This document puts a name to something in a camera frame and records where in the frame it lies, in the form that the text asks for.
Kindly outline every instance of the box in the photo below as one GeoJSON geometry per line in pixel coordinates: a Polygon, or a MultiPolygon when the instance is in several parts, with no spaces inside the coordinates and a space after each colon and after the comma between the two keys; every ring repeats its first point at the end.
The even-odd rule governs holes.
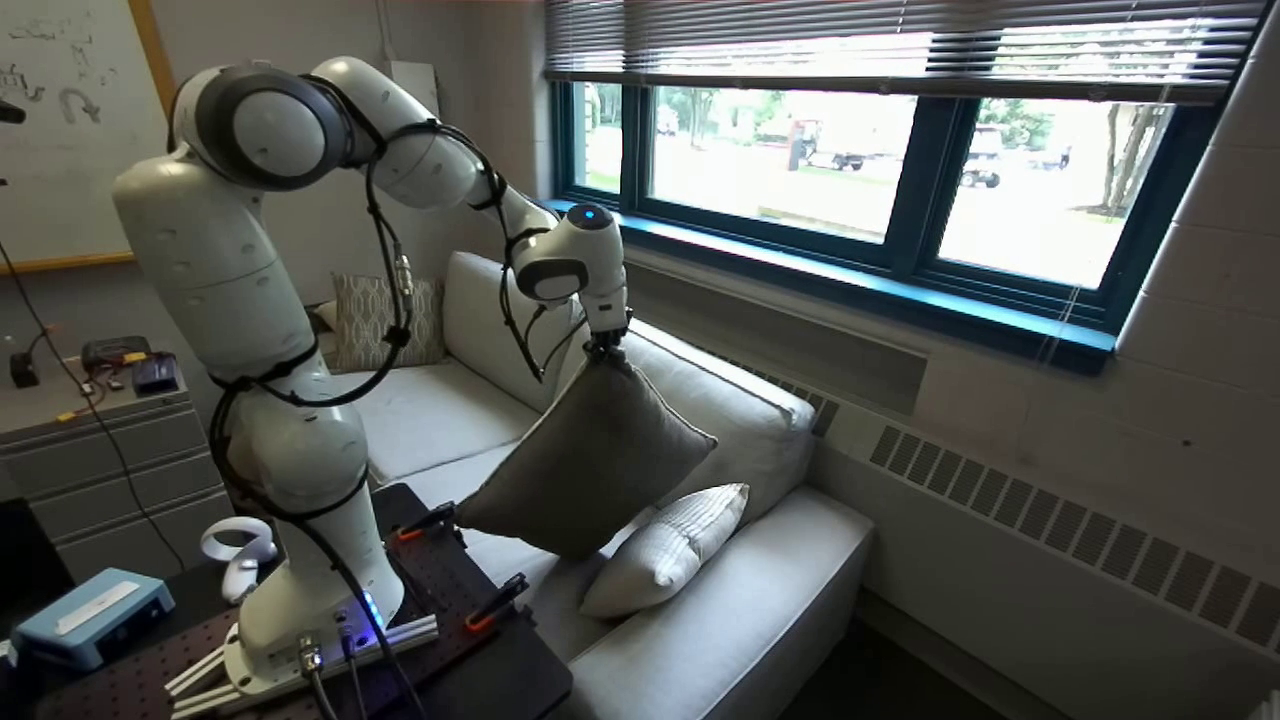
{"type": "Polygon", "coordinates": [[[22,666],[101,667],[174,613],[174,593],[158,576],[104,568],[43,613],[24,619],[12,640],[22,666]]]}

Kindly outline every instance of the window sill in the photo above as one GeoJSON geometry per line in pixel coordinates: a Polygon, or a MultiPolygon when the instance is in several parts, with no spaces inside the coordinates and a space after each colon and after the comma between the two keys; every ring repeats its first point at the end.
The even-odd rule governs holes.
{"type": "Polygon", "coordinates": [[[1120,349],[1111,332],[1095,332],[1067,319],[1034,315],[1005,303],[921,290],[921,285],[906,285],[906,282],[889,282],[856,269],[750,249],[750,245],[721,241],[712,231],[693,231],[659,219],[628,215],[625,238],[634,249],[653,258],[668,258],[668,262],[701,265],[712,274],[750,278],[812,302],[907,319],[907,323],[947,332],[984,349],[1034,357],[1036,363],[1099,374],[1108,357],[1118,357],[1120,349]]]}

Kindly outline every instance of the window frame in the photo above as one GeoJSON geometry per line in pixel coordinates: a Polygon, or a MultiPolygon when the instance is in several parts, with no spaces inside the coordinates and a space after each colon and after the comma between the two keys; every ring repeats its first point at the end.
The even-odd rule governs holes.
{"type": "Polygon", "coordinates": [[[853,245],[848,238],[827,238],[827,231],[809,231],[809,228],[789,228],[789,226],[769,226],[769,219],[743,219],[730,213],[708,213],[693,203],[668,203],[649,196],[649,178],[653,178],[653,136],[658,136],[658,112],[653,97],[658,90],[649,83],[621,83],[621,79],[598,79],[598,83],[621,83],[625,93],[625,153],[621,153],[621,193],[598,193],[579,190],[571,182],[578,168],[578,143],[571,143],[571,83],[578,79],[552,79],[552,193],[560,200],[598,200],[628,215],[634,238],[641,238],[645,249],[658,252],[677,252],[683,262],[706,262],[721,265],[743,278],[760,278],[769,285],[786,290],[806,290],[824,302],[889,314],[900,319],[916,319],[929,329],[945,329],[951,337],[970,337],[992,349],[1014,349],[1036,359],[1067,363],[1095,374],[1106,359],[1120,349],[1120,329],[1132,315],[1132,303],[1141,297],[1145,278],[1151,274],[1151,262],[1172,228],[1172,215],[1201,168],[1201,156],[1214,141],[1214,127],[1223,112],[1221,104],[1193,107],[1175,104],[1169,116],[1169,127],[1162,136],[1162,148],[1151,156],[1151,168],[1145,178],[1141,196],[1130,207],[1130,219],[1118,238],[1111,262],[1099,278],[1099,290],[1067,290],[1053,282],[1034,282],[1034,278],[1014,278],[998,269],[972,269],[972,265],[951,265],[940,262],[945,245],[945,219],[956,203],[956,193],[965,184],[965,156],[978,136],[978,116],[979,99],[937,99],[937,97],[916,97],[916,116],[913,116],[913,136],[907,136],[907,156],[893,203],[893,219],[883,231],[883,245],[853,245]],[[760,252],[786,252],[815,265],[832,265],[840,274],[870,274],[893,285],[906,285],[906,297],[883,297],[856,290],[840,290],[840,282],[815,282],[795,269],[780,269],[769,258],[715,258],[708,249],[689,249],[659,241],[665,231],[658,228],[693,228],[730,245],[760,249],[760,252]],[[913,291],[945,291],[956,297],[956,303],[978,302],[988,314],[947,314],[945,309],[926,309],[913,303],[913,291]]]}

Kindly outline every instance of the couch armrest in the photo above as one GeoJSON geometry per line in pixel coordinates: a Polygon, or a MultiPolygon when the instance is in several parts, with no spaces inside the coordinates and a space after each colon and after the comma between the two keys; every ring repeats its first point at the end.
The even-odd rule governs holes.
{"type": "Polygon", "coordinates": [[[578,699],[610,720],[777,715],[843,635],[870,541],[871,519],[795,487],[674,604],[583,650],[578,699]]]}

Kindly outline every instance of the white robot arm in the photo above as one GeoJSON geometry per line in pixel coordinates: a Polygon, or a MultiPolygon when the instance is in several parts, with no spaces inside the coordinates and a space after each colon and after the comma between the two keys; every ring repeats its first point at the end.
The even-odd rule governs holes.
{"type": "Polygon", "coordinates": [[[515,290],[531,302],[579,297],[603,349],[628,329],[628,278],[613,213],[540,213],[462,132],[354,57],[307,75],[264,64],[199,73],[182,90],[174,136],[168,156],[115,182],[115,213],[165,309],[230,388],[214,417],[230,484],[288,519],[284,566],[241,604],[222,650],[230,691],[217,708],[238,708],[292,689],[300,650],[336,658],[383,640],[383,619],[403,604],[374,519],[361,417],[316,399],[331,398],[331,380],[259,226],[259,196],[361,168],[370,200],[381,190],[411,207],[492,213],[515,290]]]}

